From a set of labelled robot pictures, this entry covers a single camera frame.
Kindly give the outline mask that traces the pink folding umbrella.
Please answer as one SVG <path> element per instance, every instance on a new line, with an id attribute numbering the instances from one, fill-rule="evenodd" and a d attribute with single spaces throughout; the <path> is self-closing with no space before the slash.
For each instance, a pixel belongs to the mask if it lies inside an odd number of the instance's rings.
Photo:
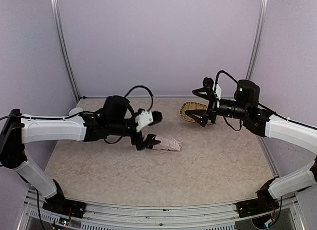
<path id="1" fill-rule="evenodd" d="M 174 138 L 165 138 L 163 136 L 155 136 L 155 141 L 159 141 L 158 144 L 155 144 L 152 149 L 154 150 L 163 150 L 163 151 L 181 151 L 181 142 Z"/>

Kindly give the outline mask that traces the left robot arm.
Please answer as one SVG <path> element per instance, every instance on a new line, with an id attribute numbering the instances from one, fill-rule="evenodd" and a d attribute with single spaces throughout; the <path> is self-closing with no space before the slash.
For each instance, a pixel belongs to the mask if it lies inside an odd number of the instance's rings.
<path id="1" fill-rule="evenodd" d="M 66 117 L 40 117 L 13 109 L 4 119 L 0 163 L 31 184 L 45 198 L 47 207 L 62 208 L 69 200 L 57 181 L 49 179 L 27 154 L 25 144 L 50 140 L 92 142 L 118 136 L 129 137 L 137 150 L 143 150 L 158 142 L 143 138 L 142 128 L 160 123 L 163 117 L 161 112 L 150 109 L 135 112 L 126 97 L 114 95 L 94 112 L 73 109 Z"/>

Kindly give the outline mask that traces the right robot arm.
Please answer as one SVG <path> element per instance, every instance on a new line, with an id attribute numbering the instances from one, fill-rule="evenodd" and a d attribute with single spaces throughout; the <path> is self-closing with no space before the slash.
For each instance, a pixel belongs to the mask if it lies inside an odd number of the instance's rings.
<path id="1" fill-rule="evenodd" d="M 245 127 L 251 133 L 266 138 L 279 139 L 313 154 L 317 152 L 316 127 L 283 118 L 276 112 L 265 108 L 259 103 L 260 87 L 249 80 L 238 80 L 234 99 L 220 97 L 220 87 L 211 78 L 204 78 L 203 87 L 193 90 L 198 97 L 208 100 L 205 110 L 186 110 L 186 116 L 204 127 L 208 122 L 215 123 L 217 116 L 224 119 L 239 120 L 239 126 Z M 294 191 L 304 190 L 317 183 L 317 162 L 285 176 L 266 182 L 258 190 L 258 198 L 276 200 Z"/>

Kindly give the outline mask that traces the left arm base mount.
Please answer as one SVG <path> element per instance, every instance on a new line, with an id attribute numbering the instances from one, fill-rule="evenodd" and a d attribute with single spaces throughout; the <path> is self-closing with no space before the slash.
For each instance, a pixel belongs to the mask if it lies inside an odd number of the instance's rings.
<path id="1" fill-rule="evenodd" d="M 82 219 L 87 204 L 81 201 L 70 199 L 47 199 L 43 204 L 43 209 L 69 217 Z"/>

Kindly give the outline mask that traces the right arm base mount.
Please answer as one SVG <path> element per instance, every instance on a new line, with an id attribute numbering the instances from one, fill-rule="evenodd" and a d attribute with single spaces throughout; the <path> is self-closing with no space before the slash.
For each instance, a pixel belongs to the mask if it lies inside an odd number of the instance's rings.
<path id="1" fill-rule="evenodd" d="M 267 202 L 266 200 L 260 200 L 258 198 L 255 198 L 237 202 L 236 207 L 239 217 L 244 218 L 270 212 L 273 209 L 278 209 L 279 203 L 277 200 Z"/>

